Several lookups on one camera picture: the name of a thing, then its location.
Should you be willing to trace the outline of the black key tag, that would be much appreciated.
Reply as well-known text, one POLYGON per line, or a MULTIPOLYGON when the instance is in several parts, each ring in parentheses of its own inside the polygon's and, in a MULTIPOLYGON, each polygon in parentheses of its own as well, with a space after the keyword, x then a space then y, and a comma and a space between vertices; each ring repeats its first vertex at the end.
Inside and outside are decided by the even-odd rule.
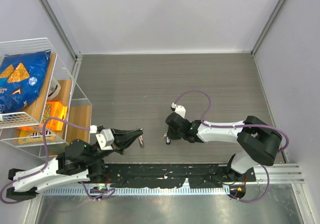
POLYGON ((170 145, 170 144, 171 144, 171 140, 170 140, 170 138, 169 138, 169 137, 166 137, 166 139, 165 139, 165 143, 166 143, 167 145, 170 145))

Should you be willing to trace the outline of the silver keyring with clips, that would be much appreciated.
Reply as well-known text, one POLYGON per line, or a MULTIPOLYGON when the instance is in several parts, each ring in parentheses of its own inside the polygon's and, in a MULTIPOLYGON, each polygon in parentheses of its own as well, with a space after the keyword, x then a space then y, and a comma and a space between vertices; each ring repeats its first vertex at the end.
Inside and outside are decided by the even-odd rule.
POLYGON ((139 143, 139 146, 140 146, 141 149, 144 149, 144 148, 145 148, 145 143, 144 143, 144 140, 143 140, 143 136, 142 136, 142 135, 140 135, 140 136, 138 137, 138 143, 139 143))

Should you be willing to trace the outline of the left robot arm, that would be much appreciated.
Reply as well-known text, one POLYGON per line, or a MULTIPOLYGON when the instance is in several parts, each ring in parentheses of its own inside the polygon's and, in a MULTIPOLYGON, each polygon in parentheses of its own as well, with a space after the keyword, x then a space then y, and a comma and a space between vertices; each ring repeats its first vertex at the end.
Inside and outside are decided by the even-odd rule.
POLYGON ((5 197, 22 202, 55 186, 78 182, 102 183, 107 179, 104 158, 112 153, 124 155, 125 149, 142 134, 141 128, 119 130, 99 126, 94 144, 75 139, 63 153, 43 165, 29 170, 10 169, 8 179, 11 183, 5 197))

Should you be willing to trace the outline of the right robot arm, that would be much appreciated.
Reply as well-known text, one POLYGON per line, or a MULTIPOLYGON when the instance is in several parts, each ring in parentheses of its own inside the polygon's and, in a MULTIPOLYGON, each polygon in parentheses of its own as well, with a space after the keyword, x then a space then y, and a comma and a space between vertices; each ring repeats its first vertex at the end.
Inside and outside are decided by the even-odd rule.
POLYGON ((168 126, 166 143, 185 140, 189 143, 226 142, 239 144, 243 151, 231 156, 226 175, 240 181, 244 174, 257 165, 272 166, 275 162, 282 135, 255 116, 234 123, 213 123, 189 120, 172 112, 165 120, 168 126))

